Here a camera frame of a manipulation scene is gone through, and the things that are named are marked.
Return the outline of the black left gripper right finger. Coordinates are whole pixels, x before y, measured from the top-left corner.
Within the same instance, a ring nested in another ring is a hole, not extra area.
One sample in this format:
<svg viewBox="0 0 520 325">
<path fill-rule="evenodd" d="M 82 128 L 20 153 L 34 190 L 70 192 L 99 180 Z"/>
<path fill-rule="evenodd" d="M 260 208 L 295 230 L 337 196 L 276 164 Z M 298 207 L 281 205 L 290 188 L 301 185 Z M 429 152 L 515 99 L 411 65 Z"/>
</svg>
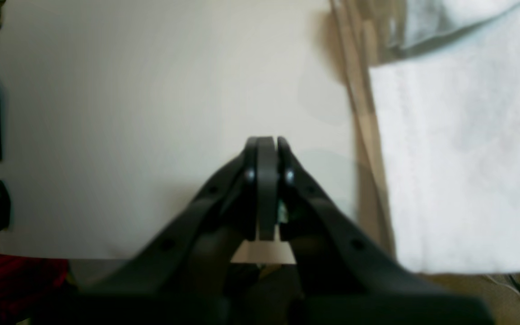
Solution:
<svg viewBox="0 0 520 325">
<path fill-rule="evenodd" d="M 479 298 L 406 271 L 355 226 L 277 139 L 279 193 L 288 219 L 280 238 L 296 261 L 302 297 L 290 325 L 493 325 Z"/>
</svg>

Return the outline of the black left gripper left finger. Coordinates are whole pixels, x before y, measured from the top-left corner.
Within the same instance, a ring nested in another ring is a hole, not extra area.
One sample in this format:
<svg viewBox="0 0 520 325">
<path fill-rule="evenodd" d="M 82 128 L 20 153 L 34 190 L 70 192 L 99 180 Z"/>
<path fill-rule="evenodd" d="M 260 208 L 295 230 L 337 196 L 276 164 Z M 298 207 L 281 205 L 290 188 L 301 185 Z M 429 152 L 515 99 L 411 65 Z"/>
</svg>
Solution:
<svg viewBox="0 0 520 325">
<path fill-rule="evenodd" d="M 273 240 L 276 223 L 276 145 L 251 137 L 153 242 L 75 299 L 75 323 L 231 325 L 231 259 L 245 240 Z"/>
</svg>

